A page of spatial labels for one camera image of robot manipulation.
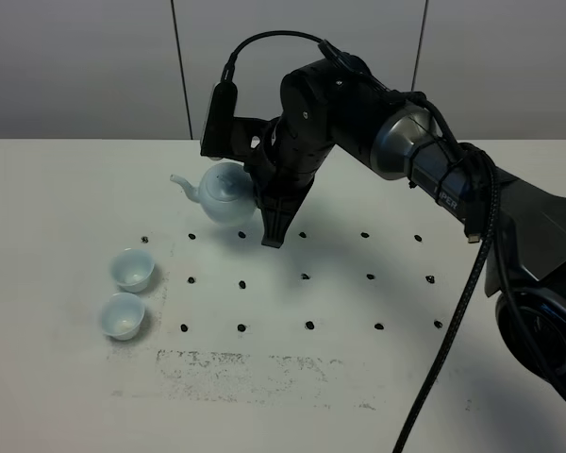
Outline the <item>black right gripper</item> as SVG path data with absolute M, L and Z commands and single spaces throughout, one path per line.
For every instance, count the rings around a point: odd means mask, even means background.
M 243 163 L 262 217 L 261 244 L 280 248 L 334 142 L 327 121 L 241 118 L 240 126 L 248 138 L 260 138 Z

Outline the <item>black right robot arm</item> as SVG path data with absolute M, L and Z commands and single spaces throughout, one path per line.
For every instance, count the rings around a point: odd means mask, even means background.
M 422 189 L 480 246 L 412 412 L 421 410 L 479 279 L 498 298 L 497 326 L 511 354 L 566 401 L 566 197 L 459 143 L 424 94 L 386 88 L 349 54 L 289 73 L 280 95 L 280 116 L 237 118 L 231 138 L 254 183 L 265 245 L 283 244 L 317 170 L 338 146 L 378 176 Z

